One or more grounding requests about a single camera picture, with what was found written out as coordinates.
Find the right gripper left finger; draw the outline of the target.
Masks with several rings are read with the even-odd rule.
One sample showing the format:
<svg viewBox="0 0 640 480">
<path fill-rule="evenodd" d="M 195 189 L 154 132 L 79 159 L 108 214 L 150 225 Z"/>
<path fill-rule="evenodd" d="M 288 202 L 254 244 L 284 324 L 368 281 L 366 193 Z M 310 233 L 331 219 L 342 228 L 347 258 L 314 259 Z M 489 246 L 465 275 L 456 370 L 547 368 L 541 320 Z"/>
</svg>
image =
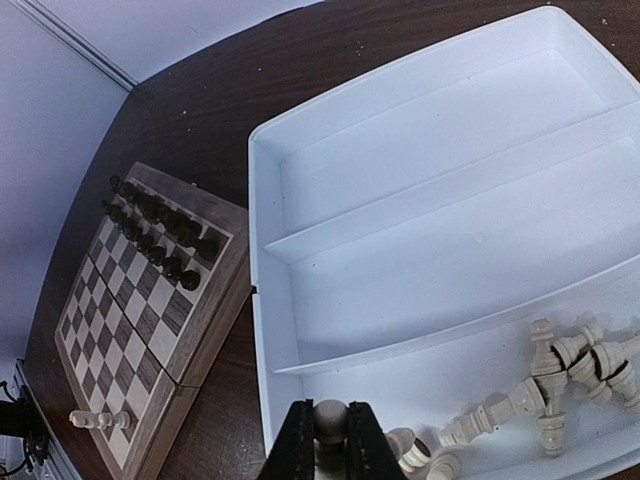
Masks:
<svg viewBox="0 0 640 480">
<path fill-rule="evenodd" d="M 291 404 L 259 480 L 307 480 L 315 473 L 314 405 L 311 399 Z"/>
</svg>

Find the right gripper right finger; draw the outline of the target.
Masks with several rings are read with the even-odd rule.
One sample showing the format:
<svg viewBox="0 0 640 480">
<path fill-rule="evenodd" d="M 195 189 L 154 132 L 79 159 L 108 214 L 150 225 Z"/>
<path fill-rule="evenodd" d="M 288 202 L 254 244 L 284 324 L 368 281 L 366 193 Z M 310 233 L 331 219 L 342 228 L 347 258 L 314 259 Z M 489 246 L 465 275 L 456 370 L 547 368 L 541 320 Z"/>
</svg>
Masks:
<svg viewBox="0 0 640 480">
<path fill-rule="evenodd" d="M 371 406 L 366 402 L 354 401 L 348 406 L 347 478 L 405 478 Z"/>
</svg>

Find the white pawn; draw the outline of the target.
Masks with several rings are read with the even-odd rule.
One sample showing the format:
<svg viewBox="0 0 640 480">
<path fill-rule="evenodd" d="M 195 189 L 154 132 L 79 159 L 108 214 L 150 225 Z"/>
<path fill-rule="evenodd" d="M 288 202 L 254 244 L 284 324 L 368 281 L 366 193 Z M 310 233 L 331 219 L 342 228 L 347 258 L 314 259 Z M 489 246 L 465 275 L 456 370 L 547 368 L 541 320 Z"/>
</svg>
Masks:
<svg viewBox="0 0 640 480">
<path fill-rule="evenodd" d="M 339 400 L 323 400 L 314 406 L 315 479 L 343 479 L 347 406 Z"/>
</svg>

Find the white chess piece short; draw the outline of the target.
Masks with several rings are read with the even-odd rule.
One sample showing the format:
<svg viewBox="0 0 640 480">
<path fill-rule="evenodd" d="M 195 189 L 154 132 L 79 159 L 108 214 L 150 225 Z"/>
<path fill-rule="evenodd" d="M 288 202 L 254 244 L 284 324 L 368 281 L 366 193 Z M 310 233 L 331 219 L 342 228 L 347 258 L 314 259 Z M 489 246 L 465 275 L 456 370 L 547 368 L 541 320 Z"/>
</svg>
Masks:
<svg viewBox="0 0 640 480">
<path fill-rule="evenodd" d="M 107 428 L 128 429 L 131 426 L 131 416 L 127 411 L 117 413 L 101 412 L 97 414 L 97 428 L 105 430 Z"/>
</svg>

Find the white chess piece tall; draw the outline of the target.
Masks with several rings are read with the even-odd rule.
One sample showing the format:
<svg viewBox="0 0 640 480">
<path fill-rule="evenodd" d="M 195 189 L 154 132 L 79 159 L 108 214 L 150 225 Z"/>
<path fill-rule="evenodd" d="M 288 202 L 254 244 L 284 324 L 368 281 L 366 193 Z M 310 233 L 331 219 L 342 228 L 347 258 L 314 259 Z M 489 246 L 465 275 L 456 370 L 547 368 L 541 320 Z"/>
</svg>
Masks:
<svg viewBox="0 0 640 480">
<path fill-rule="evenodd" d="M 99 429 L 99 414 L 85 410 L 73 410 L 68 417 L 71 424 L 81 429 Z"/>
</svg>

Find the wooden chess board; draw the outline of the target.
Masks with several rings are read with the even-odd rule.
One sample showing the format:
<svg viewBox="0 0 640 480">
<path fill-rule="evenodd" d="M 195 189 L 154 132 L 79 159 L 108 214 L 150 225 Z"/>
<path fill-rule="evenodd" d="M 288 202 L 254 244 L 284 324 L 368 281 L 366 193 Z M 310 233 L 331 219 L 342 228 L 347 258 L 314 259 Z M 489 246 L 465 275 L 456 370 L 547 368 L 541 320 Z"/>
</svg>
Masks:
<svg viewBox="0 0 640 480">
<path fill-rule="evenodd" d="M 104 211 L 65 302 L 54 340 L 73 410 L 127 411 L 128 429 L 89 433 L 113 479 L 154 479 L 251 291 L 248 213 L 245 209 L 142 163 L 130 182 L 147 202 L 156 200 L 202 225 L 199 239 L 220 251 L 203 261 L 178 243 L 158 220 L 145 217 L 132 198 L 113 192 L 142 234 L 179 257 L 183 271 L 201 281 L 187 291 L 163 274 Z"/>
</svg>

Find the pile of white chess pieces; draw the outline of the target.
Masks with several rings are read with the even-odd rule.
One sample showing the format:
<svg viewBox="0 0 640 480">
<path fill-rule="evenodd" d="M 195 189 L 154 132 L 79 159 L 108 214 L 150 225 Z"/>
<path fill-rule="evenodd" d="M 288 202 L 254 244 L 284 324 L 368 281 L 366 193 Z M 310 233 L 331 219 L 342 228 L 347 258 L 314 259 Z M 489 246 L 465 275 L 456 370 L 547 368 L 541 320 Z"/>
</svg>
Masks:
<svg viewBox="0 0 640 480">
<path fill-rule="evenodd" d="M 500 400 L 487 400 L 455 417 L 438 433 L 442 447 L 467 446 L 518 417 L 537 416 L 545 454 L 561 455 L 566 444 L 562 397 L 570 381 L 583 385 L 597 405 L 617 394 L 629 413 L 639 413 L 639 387 L 632 364 L 639 355 L 637 335 L 624 342 L 604 341 L 603 327 L 593 321 L 582 325 L 576 336 L 556 337 L 546 319 L 533 321 L 530 334 L 535 346 L 531 375 Z"/>
</svg>

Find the dark pawn eight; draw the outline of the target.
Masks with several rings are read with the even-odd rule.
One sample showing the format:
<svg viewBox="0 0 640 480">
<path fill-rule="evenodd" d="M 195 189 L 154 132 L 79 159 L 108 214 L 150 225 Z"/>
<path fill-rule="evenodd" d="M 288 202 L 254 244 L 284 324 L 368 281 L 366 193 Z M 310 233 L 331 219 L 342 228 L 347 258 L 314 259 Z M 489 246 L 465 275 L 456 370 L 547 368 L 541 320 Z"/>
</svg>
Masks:
<svg viewBox="0 0 640 480">
<path fill-rule="evenodd" d="M 200 273 L 196 270 L 185 270 L 180 273 L 179 283 L 187 291 L 198 289 L 201 281 Z"/>
</svg>

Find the white plastic tray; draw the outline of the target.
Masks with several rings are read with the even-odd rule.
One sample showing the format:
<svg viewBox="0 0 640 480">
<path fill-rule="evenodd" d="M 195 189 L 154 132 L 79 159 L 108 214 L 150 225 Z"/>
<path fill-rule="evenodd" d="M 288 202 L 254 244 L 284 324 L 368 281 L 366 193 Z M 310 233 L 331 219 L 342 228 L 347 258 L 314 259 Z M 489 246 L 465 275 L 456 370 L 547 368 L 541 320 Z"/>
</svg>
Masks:
<svg viewBox="0 0 640 480">
<path fill-rule="evenodd" d="M 563 9 L 416 51 L 256 128 L 263 438 L 364 401 L 426 443 L 530 373 L 530 325 L 639 329 L 639 83 Z"/>
</svg>

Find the dark rook right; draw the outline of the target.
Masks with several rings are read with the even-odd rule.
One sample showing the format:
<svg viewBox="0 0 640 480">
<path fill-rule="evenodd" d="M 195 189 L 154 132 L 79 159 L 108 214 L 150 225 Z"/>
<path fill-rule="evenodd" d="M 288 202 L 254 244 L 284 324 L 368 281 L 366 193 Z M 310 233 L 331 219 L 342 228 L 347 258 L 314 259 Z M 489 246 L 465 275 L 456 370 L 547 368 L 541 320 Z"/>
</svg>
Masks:
<svg viewBox="0 0 640 480">
<path fill-rule="evenodd" d="M 197 239 L 194 248 L 196 254 L 206 262 L 214 262 L 220 251 L 219 242 L 214 238 Z"/>
</svg>

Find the dark rook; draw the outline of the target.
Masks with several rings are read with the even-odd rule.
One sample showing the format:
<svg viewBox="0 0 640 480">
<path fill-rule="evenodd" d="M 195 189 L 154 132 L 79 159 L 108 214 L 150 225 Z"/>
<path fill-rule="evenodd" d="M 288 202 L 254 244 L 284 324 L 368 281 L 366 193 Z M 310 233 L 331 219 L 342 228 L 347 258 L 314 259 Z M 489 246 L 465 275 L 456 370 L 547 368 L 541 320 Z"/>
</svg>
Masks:
<svg viewBox="0 0 640 480">
<path fill-rule="evenodd" d="M 206 262 L 214 262 L 220 251 L 219 242 L 214 238 L 197 239 L 194 248 L 196 254 Z"/>
<path fill-rule="evenodd" d="M 113 192 L 118 192 L 118 191 L 119 191 L 119 189 L 120 189 L 121 184 L 122 184 L 122 180 L 120 179 L 120 177 L 119 177 L 119 176 L 117 176 L 117 175 L 112 175 L 112 176 L 109 178 L 109 185 L 110 185 L 110 188 L 111 188 L 111 190 L 112 190 Z"/>
</svg>

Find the dark pawn seven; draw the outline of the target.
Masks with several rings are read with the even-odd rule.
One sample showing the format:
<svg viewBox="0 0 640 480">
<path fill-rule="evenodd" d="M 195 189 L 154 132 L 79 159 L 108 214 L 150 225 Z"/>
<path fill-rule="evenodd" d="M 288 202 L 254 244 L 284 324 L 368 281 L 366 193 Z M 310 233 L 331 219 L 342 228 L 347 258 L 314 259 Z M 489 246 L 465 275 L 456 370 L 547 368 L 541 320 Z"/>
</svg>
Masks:
<svg viewBox="0 0 640 480">
<path fill-rule="evenodd" d="M 182 261 L 179 257 L 168 256 L 162 261 L 163 274 L 170 280 L 178 281 L 182 275 Z"/>
</svg>

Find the dark pawn six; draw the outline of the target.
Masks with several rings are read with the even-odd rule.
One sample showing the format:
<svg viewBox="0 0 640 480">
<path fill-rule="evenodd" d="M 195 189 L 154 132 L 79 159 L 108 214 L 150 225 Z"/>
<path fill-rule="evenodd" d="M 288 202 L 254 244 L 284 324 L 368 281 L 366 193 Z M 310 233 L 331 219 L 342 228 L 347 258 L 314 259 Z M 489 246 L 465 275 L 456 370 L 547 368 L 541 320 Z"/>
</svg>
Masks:
<svg viewBox="0 0 640 480">
<path fill-rule="evenodd" d="M 166 249 L 161 245 L 155 245 L 147 252 L 147 259 L 155 266 L 161 266 L 166 258 Z"/>
</svg>

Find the dark knight right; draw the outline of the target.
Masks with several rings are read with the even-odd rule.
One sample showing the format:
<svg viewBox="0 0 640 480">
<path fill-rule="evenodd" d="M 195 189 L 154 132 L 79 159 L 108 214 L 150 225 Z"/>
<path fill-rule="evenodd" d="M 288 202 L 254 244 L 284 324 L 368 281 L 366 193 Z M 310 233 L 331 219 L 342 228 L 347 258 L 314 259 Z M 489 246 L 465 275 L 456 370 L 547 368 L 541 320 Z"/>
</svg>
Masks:
<svg viewBox="0 0 640 480">
<path fill-rule="evenodd" d="M 184 247 L 194 247 L 198 241 L 199 236 L 202 233 L 202 225 L 196 221 L 188 221 L 183 225 L 183 228 L 178 234 L 178 243 Z"/>
</svg>

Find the dark knight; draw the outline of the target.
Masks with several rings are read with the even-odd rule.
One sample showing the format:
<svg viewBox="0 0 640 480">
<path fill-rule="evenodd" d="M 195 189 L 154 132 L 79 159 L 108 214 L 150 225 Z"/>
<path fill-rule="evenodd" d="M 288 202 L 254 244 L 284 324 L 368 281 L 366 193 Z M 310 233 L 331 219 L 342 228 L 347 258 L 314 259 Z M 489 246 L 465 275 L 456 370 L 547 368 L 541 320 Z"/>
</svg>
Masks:
<svg viewBox="0 0 640 480">
<path fill-rule="evenodd" d="M 135 198 L 137 196 L 138 190 L 137 190 L 137 187 L 131 184 L 130 182 L 124 182 L 121 185 L 120 194 L 124 198 L 131 200 L 132 198 Z"/>
<path fill-rule="evenodd" d="M 198 241 L 199 236 L 202 233 L 202 225 L 196 221 L 188 221 L 183 225 L 183 228 L 178 234 L 178 243 L 184 247 L 194 247 Z"/>
</svg>

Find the dark pawn five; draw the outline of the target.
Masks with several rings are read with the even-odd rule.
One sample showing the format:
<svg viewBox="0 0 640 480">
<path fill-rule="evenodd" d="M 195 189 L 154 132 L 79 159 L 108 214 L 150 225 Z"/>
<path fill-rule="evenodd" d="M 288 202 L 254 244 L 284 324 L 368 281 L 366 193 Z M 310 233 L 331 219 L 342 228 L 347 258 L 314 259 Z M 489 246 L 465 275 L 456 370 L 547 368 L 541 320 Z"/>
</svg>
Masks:
<svg viewBox="0 0 640 480">
<path fill-rule="evenodd" d="M 140 235 L 136 240 L 136 248 L 139 252 L 146 254 L 154 244 L 154 238 L 148 234 Z"/>
</svg>

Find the dark bishop right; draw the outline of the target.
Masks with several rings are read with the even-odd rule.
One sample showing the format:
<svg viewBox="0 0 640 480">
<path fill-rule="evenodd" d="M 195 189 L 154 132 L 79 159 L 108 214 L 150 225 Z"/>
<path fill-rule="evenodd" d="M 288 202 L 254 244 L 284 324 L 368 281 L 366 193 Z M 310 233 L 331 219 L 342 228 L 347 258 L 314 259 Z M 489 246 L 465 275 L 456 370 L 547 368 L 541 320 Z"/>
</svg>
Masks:
<svg viewBox="0 0 640 480">
<path fill-rule="evenodd" d="M 180 214 L 171 217 L 170 221 L 166 225 L 166 229 L 169 233 L 177 236 L 184 228 L 184 217 Z"/>
</svg>

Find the dark bishop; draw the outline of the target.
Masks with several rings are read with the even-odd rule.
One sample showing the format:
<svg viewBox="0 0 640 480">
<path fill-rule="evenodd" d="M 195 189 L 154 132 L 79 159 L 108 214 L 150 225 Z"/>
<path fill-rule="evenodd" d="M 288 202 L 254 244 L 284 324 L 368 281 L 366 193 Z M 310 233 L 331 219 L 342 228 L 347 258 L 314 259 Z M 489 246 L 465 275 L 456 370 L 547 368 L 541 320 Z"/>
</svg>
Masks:
<svg viewBox="0 0 640 480">
<path fill-rule="evenodd" d="M 184 217 L 180 214 L 171 217 L 170 221 L 166 225 L 166 229 L 169 233 L 177 236 L 184 228 Z"/>
<path fill-rule="evenodd" d="M 147 203 L 147 194 L 144 192 L 137 193 L 133 202 L 138 209 L 142 210 Z"/>
</svg>

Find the dark king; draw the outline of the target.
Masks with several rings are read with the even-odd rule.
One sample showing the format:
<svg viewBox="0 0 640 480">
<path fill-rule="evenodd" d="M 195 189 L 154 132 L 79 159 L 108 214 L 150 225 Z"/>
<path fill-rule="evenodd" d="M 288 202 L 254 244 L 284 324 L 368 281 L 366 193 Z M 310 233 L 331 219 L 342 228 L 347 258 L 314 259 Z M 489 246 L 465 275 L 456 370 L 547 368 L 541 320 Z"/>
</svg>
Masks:
<svg viewBox="0 0 640 480">
<path fill-rule="evenodd" d="M 166 205 L 161 205 L 156 212 L 156 217 L 159 223 L 166 225 L 171 222 L 174 215 L 174 211 Z"/>
</svg>

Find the dark pawn four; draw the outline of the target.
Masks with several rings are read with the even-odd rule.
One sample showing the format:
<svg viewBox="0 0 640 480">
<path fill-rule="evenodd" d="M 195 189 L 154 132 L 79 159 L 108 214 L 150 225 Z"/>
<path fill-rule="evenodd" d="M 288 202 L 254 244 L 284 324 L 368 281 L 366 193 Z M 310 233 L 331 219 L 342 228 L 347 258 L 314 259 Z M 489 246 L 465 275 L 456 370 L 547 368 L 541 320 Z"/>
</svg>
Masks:
<svg viewBox="0 0 640 480">
<path fill-rule="evenodd" d="M 129 241 L 137 242 L 142 235 L 142 229 L 135 222 L 129 222 L 123 228 L 123 233 Z"/>
</svg>

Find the dark queen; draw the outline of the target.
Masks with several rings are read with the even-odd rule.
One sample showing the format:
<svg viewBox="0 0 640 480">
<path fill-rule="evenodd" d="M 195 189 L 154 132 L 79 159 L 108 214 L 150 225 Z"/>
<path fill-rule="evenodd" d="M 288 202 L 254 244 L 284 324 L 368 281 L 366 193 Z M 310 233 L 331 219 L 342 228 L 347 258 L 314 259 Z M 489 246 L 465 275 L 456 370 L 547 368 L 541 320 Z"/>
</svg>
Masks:
<svg viewBox="0 0 640 480">
<path fill-rule="evenodd" d="M 156 220 L 159 217 L 160 207 L 162 203 L 156 200 L 150 200 L 145 204 L 144 214 L 148 219 Z"/>
</svg>

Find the dark pawn three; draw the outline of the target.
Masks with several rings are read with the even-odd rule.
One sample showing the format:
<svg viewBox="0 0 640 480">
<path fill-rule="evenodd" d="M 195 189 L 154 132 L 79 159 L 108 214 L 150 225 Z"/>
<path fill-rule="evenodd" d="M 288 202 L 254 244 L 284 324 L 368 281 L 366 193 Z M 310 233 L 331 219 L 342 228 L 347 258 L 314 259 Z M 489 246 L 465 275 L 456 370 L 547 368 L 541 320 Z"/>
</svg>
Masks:
<svg viewBox="0 0 640 480">
<path fill-rule="evenodd" d="M 130 225 L 130 217 L 126 213 L 120 212 L 116 218 L 116 225 L 120 230 L 127 229 Z"/>
</svg>

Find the dark bishop left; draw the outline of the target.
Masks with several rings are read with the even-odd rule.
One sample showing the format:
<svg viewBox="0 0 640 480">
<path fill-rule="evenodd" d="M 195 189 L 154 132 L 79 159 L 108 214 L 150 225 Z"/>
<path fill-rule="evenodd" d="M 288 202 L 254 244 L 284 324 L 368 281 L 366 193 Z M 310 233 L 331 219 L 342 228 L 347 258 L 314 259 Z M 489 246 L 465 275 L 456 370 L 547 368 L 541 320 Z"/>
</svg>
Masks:
<svg viewBox="0 0 640 480">
<path fill-rule="evenodd" d="M 147 203 L 147 194 L 144 192 L 137 193 L 133 202 L 138 209 L 142 210 Z"/>
</svg>

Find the dark pawn two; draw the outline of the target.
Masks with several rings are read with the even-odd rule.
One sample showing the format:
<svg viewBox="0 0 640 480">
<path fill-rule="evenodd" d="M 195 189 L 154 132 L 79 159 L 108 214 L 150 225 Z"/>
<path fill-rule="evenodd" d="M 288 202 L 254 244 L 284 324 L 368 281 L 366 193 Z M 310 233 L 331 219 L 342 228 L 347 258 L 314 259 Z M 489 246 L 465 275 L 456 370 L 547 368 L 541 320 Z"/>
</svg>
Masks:
<svg viewBox="0 0 640 480">
<path fill-rule="evenodd" d="M 108 206 L 108 210 L 107 210 L 107 216 L 112 219 L 112 220 L 116 220 L 118 219 L 121 214 L 123 213 L 122 209 L 120 206 L 115 205 L 115 204 L 110 204 Z"/>
</svg>

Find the dark knight left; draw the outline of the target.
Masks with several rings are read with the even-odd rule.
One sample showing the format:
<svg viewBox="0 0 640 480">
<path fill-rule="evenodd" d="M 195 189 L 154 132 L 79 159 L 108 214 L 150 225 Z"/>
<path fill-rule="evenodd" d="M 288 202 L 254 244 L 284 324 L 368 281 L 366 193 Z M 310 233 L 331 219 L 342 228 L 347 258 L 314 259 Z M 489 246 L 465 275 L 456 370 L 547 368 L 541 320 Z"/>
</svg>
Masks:
<svg viewBox="0 0 640 480">
<path fill-rule="evenodd" d="M 137 187 L 131 184 L 130 182 L 124 182 L 121 185 L 120 194 L 124 198 L 131 200 L 132 198 L 135 198 L 137 196 L 138 190 L 137 190 Z"/>
</svg>

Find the dark rook far left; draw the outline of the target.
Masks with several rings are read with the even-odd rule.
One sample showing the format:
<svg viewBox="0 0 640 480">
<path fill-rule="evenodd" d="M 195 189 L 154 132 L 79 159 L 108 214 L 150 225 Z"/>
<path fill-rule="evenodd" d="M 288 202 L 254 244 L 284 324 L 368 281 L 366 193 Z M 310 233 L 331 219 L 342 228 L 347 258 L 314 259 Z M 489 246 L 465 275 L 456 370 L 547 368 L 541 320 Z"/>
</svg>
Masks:
<svg viewBox="0 0 640 480">
<path fill-rule="evenodd" d="M 122 184 L 122 180 L 120 179 L 120 177 L 119 177 L 119 176 L 117 176 L 117 175 L 112 175 L 112 176 L 109 178 L 109 185 L 110 185 L 110 188 L 111 188 L 111 190 L 112 190 L 113 192 L 118 192 L 118 191 L 119 191 L 119 189 L 120 189 L 121 184 Z"/>
</svg>

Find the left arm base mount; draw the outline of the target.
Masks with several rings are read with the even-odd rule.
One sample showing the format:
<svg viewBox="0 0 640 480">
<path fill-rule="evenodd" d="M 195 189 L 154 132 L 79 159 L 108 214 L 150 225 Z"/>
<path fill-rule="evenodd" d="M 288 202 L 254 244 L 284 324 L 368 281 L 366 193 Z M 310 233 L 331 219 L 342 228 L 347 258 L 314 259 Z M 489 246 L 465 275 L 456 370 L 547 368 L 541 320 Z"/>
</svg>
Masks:
<svg viewBox="0 0 640 480">
<path fill-rule="evenodd" d="M 49 433 L 35 401 L 26 386 L 14 396 L 9 391 L 6 380 L 1 382 L 1 435 L 22 441 L 22 462 L 11 470 L 1 468 L 1 477 L 9 478 L 22 470 L 32 472 L 38 465 L 42 467 L 48 457 Z"/>
</svg>

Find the left aluminium frame post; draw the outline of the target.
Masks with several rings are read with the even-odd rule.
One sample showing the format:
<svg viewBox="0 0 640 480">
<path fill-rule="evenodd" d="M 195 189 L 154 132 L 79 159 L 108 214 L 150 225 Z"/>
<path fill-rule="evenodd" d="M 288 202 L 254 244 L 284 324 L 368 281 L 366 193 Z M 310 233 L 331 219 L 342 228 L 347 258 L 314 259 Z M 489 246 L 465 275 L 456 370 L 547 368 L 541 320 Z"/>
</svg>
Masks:
<svg viewBox="0 0 640 480">
<path fill-rule="evenodd" d="M 117 65 L 115 61 L 111 60 L 40 1 L 13 0 L 11 4 L 124 91 L 131 92 L 138 86 L 139 82 L 122 67 Z"/>
</svg>

